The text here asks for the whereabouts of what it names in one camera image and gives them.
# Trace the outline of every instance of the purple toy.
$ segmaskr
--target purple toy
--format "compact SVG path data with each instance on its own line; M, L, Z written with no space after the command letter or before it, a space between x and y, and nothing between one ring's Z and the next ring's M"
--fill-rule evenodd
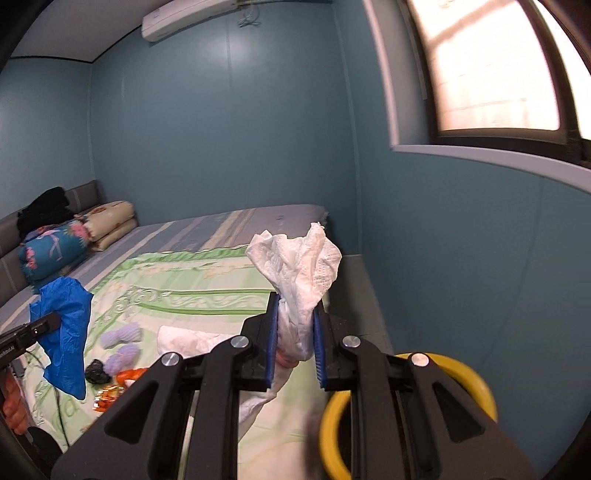
M105 362L104 372L114 377L123 370L130 369L139 356L139 346L134 343L122 346Z
M110 332L103 333L99 342L102 348L111 348L117 345L117 343L130 343L138 342L142 339L142 329L135 322L129 323L119 330L111 330Z

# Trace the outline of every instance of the yellow plastic ring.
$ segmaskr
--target yellow plastic ring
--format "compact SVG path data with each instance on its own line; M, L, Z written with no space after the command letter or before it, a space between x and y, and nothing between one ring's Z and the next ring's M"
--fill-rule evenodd
M410 353L397 355L408 358ZM469 366L437 353L427 355L450 377L456 380L490 418L498 421L495 397L486 382ZM345 465L339 450L339 424L345 408L351 400L350 391L335 392L330 399L320 422L319 448L320 457L326 472L332 480L351 480L351 472Z

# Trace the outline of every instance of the blue plastic bag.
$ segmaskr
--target blue plastic bag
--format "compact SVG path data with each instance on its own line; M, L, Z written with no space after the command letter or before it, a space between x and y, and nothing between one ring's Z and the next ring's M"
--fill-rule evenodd
M63 392L84 400L84 347L92 293L70 277L55 279L41 287L39 293L41 298L29 306L31 321L51 312L61 317L59 329L38 339L51 360L43 377Z

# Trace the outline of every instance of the beige pillow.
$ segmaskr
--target beige pillow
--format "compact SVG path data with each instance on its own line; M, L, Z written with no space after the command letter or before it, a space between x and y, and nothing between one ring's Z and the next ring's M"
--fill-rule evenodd
M111 233L108 233L103 238L92 244L90 248L93 252L102 252L110 244L116 242L117 240L119 240L119 238L124 237L137 226L138 221L135 218L127 220L123 225L119 225Z
M86 214L84 226L88 230L90 240L96 242L107 233L115 230L127 220L134 217L134 206L129 202L111 202L93 208Z

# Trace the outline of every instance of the blue floral pillow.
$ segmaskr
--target blue floral pillow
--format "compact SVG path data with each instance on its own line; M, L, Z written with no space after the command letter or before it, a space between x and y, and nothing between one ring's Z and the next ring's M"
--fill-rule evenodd
M48 277L53 279L64 274L64 269L86 258L89 241L88 231L78 220L34 230L18 250L25 278L37 284Z

